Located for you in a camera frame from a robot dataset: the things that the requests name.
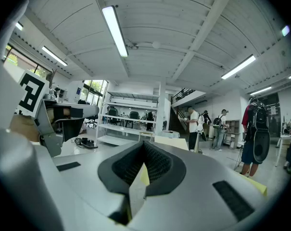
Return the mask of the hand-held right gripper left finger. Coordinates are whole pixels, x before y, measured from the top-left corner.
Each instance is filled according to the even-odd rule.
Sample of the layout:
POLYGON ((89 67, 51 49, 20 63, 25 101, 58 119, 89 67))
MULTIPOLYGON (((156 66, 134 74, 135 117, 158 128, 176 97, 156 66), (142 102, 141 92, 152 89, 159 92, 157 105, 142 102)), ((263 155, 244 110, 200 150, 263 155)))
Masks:
POLYGON ((62 197, 61 214, 74 221, 72 231, 144 231, 146 222, 131 218, 129 187, 142 166, 132 177, 128 171, 137 163, 142 142, 87 154, 55 157, 62 197))

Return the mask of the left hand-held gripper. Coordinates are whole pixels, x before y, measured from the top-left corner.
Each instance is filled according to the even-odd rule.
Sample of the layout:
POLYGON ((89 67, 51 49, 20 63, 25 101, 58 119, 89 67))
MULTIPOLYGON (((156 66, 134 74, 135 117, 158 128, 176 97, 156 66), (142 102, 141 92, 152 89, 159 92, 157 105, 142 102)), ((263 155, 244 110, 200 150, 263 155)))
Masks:
POLYGON ((57 103, 49 82, 29 70, 24 71, 18 83, 25 94, 17 109, 31 118, 40 144, 52 157, 61 154, 63 142, 79 135, 84 118, 99 113, 96 105, 57 103))

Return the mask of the person's left hand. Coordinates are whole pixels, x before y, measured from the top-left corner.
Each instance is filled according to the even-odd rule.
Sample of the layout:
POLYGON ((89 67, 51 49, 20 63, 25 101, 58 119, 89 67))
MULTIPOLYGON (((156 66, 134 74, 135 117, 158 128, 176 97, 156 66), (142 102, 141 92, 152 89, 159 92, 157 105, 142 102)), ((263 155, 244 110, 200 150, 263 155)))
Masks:
POLYGON ((10 123, 10 130, 25 136, 31 142, 39 142, 40 133, 31 116, 15 114, 10 123))

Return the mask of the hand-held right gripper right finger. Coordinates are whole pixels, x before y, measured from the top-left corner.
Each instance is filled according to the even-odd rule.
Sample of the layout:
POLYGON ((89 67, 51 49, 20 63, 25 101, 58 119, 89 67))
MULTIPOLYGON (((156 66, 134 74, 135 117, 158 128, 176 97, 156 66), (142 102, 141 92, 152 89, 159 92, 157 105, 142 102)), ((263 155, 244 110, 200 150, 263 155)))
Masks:
POLYGON ((180 158, 183 181, 169 194, 146 197, 133 217, 145 231, 246 231, 266 204, 247 179, 214 158, 170 145, 156 146, 180 158))

